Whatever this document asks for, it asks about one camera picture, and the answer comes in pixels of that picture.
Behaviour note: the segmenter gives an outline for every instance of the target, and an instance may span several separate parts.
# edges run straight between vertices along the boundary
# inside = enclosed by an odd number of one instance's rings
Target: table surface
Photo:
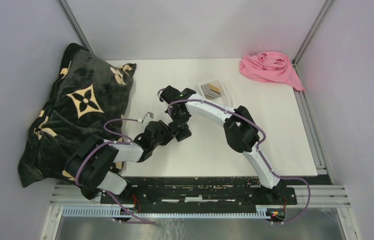
[[[157,91],[171,85],[182,91],[198,84],[220,80],[233,107],[245,106],[255,123],[267,134],[261,145],[274,169],[283,176],[315,176],[316,169],[293,88],[279,83],[261,83],[239,72],[239,58],[114,60],[115,67],[136,63],[134,85],[126,118],[154,113],[156,120],[169,123],[166,105]],[[192,136],[159,146],[145,162],[127,162],[123,176],[130,177],[228,177],[256,176],[247,159],[226,143],[222,127],[194,115],[188,122]],[[144,125],[127,121],[123,133],[134,138]]]

